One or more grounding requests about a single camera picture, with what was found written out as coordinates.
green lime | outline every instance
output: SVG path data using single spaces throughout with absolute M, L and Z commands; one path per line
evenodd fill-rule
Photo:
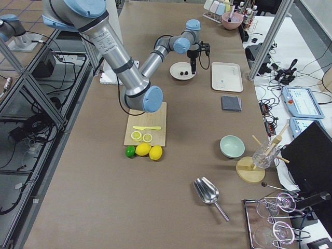
M 133 157 L 135 156 L 135 146 L 129 145 L 126 148 L 126 156 L 127 157 Z

green bowl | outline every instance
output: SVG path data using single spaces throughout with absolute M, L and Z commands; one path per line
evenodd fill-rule
M 236 158 L 243 155 L 244 143 L 237 136 L 224 136 L 220 141 L 220 150 L 228 158 Z

scoop handle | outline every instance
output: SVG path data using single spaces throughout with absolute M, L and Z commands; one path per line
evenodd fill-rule
M 218 209 L 218 211 L 222 214 L 222 216 L 224 217 L 225 221 L 230 221 L 230 218 L 227 216 L 227 214 L 224 212 L 224 210 L 219 206 L 218 202 L 214 203 Z

pink bowl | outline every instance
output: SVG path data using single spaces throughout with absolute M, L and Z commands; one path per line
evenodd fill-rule
M 223 13 L 222 15 L 222 24 L 227 30 L 235 30 L 243 22 L 243 15 L 239 13 L 233 13 L 232 21 L 228 22 L 230 12 Z

lime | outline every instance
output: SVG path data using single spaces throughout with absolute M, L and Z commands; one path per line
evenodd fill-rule
M 150 133 L 145 133 L 143 135 L 143 141 L 146 143 L 150 143 L 152 141 L 153 137 Z
M 140 131 L 133 131 L 131 133 L 131 138 L 136 141 L 139 142 L 140 140 L 142 140 L 142 133 Z
M 135 146 L 129 145 L 126 148 L 126 156 L 127 157 L 133 157 L 135 156 Z
M 151 150 L 151 145 L 148 143 L 142 142 L 136 147 L 135 153 L 139 156 L 146 156 Z
M 159 160 L 162 155 L 162 148 L 160 145 L 156 145 L 151 148 L 149 156 L 151 160 Z

